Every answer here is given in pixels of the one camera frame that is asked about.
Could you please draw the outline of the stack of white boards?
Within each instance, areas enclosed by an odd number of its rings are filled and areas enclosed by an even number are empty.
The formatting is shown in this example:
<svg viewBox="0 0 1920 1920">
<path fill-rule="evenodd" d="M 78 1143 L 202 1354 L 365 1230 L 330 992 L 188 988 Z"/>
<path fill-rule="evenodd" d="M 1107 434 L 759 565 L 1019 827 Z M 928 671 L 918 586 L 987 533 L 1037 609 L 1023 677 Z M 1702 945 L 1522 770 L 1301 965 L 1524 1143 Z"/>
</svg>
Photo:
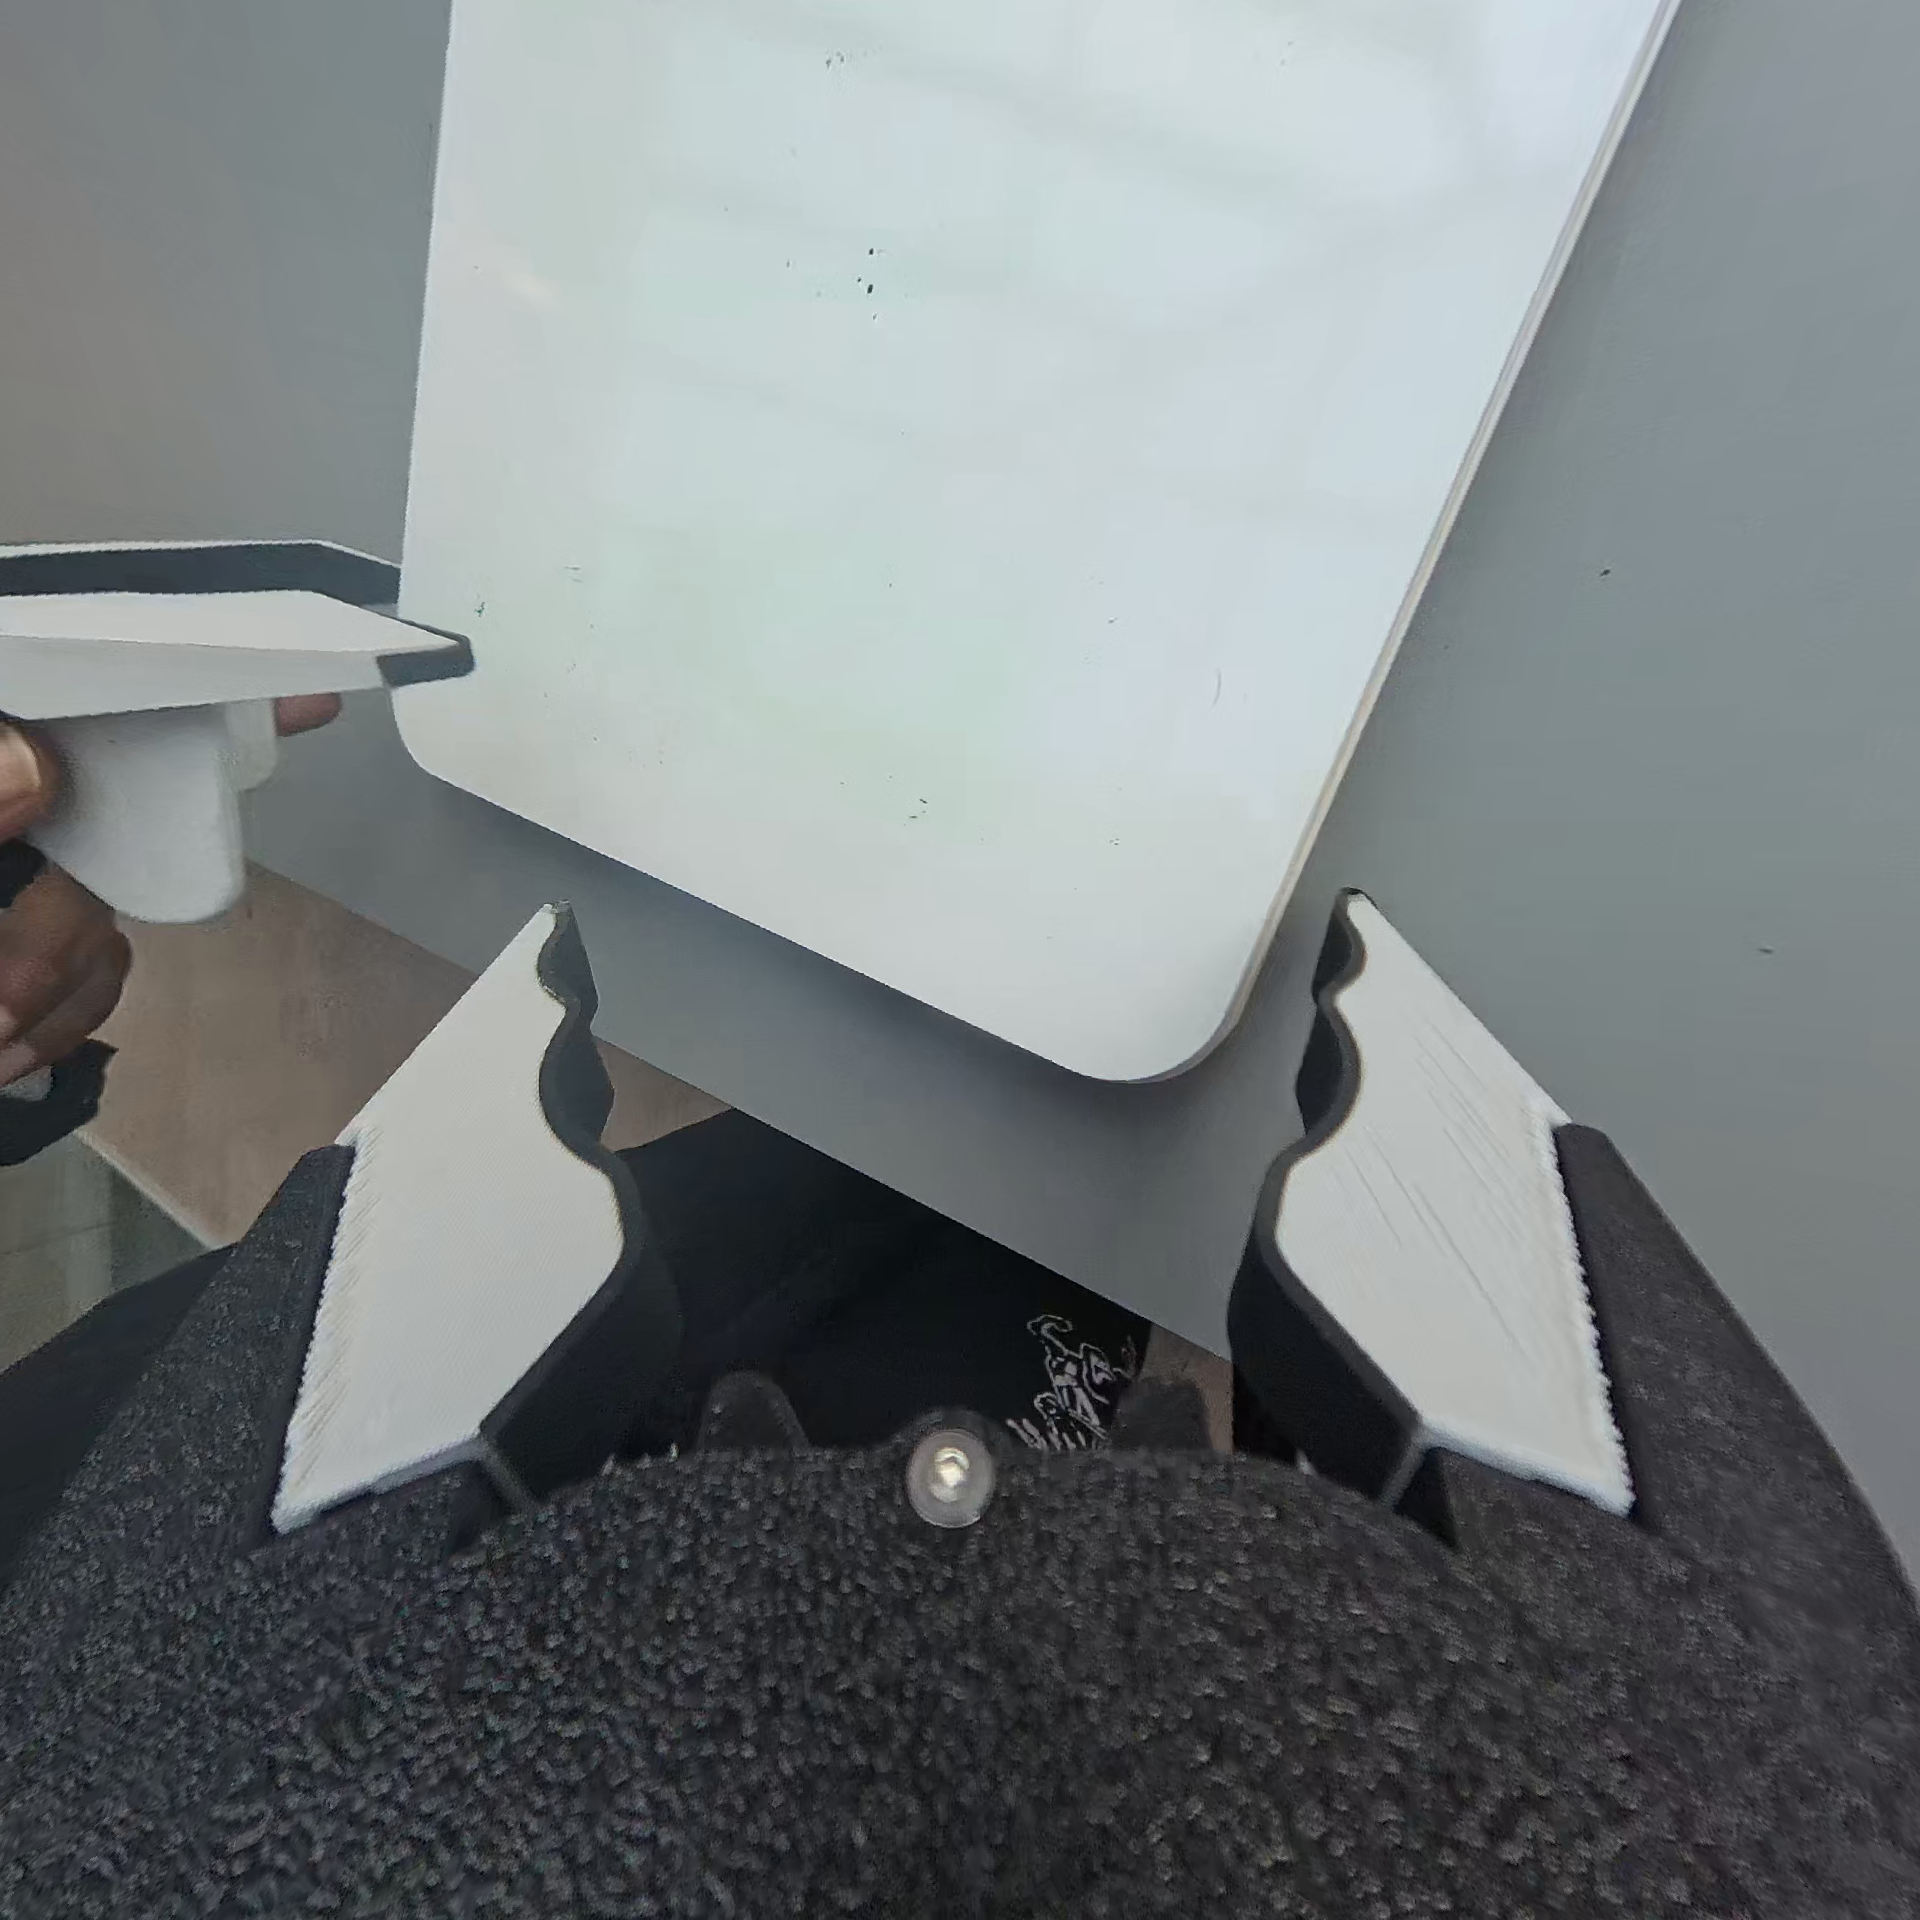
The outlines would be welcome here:
<svg viewBox="0 0 1920 1920">
<path fill-rule="evenodd" d="M 1237 1024 L 1674 4 L 455 4 L 433 779 L 1103 1086 Z"/>
</svg>

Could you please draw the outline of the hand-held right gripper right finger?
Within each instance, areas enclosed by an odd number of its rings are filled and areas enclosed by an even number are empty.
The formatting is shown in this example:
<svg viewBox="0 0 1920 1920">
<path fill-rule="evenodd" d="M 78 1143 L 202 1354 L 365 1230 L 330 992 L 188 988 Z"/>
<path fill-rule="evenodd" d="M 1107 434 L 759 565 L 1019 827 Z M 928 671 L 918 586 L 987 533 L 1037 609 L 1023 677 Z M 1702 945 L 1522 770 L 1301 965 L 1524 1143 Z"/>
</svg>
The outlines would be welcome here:
<svg viewBox="0 0 1920 1920">
<path fill-rule="evenodd" d="M 1312 1474 L 1437 1506 L 1437 1456 L 1627 1518 L 1629 1439 L 1558 1157 L 1567 1114 L 1364 891 L 1311 983 L 1304 1138 L 1227 1296 L 1237 1382 Z"/>
</svg>

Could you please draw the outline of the person's dark trouser leg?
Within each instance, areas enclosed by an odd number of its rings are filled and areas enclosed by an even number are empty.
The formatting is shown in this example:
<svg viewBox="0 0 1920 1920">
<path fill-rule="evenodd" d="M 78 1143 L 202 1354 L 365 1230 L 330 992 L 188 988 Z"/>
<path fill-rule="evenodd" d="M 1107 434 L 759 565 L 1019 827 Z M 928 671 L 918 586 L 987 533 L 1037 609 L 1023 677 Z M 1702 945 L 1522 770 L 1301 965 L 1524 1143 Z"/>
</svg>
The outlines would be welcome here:
<svg viewBox="0 0 1920 1920">
<path fill-rule="evenodd" d="M 1103 1446 L 1149 1321 L 746 1114 L 621 1150 L 679 1291 L 679 1373 L 624 1456 L 689 1450 L 711 1389 L 768 1378 L 816 1446 L 964 1411 Z"/>
</svg>

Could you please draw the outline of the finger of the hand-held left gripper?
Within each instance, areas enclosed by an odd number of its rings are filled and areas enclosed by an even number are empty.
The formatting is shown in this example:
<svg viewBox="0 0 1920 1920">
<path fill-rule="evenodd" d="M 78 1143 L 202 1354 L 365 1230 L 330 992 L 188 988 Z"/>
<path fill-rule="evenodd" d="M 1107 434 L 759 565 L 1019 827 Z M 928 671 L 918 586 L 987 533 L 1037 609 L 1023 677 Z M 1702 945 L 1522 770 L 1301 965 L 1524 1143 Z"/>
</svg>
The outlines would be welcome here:
<svg viewBox="0 0 1920 1920">
<path fill-rule="evenodd" d="M 307 591 L 391 609 L 402 571 L 336 541 L 23 541 L 4 549 L 4 597 Z"/>
<path fill-rule="evenodd" d="M 214 921 L 245 889 L 275 703 L 472 671 L 463 637 L 317 591 L 11 597 L 4 717 L 63 761 L 26 839 L 125 917 Z"/>
</svg>

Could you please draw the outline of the person's left hand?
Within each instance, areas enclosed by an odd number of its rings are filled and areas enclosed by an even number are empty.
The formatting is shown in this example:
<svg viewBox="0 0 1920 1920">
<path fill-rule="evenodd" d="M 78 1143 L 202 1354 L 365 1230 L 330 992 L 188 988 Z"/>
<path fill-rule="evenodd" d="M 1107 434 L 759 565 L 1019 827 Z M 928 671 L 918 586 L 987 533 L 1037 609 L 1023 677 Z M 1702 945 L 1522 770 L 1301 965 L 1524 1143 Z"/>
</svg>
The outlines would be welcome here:
<svg viewBox="0 0 1920 1920">
<path fill-rule="evenodd" d="M 4 1089 L 56 1069 L 115 1013 L 130 945 L 115 908 L 26 834 L 60 799 L 60 755 L 4 722 Z"/>
</svg>

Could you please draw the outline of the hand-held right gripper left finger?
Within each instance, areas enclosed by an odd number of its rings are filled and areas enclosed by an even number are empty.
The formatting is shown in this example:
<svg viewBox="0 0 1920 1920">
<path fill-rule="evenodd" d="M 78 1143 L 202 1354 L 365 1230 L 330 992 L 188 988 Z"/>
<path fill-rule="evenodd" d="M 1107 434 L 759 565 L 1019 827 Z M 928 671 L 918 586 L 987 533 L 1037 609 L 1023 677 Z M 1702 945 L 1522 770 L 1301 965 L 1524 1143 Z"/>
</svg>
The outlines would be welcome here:
<svg viewBox="0 0 1920 1920">
<path fill-rule="evenodd" d="M 340 1132 L 279 1534 L 448 1469 L 507 1513 L 598 1476 L 683 1358 L 569 906 L 540 908 Z"/>
</svg>

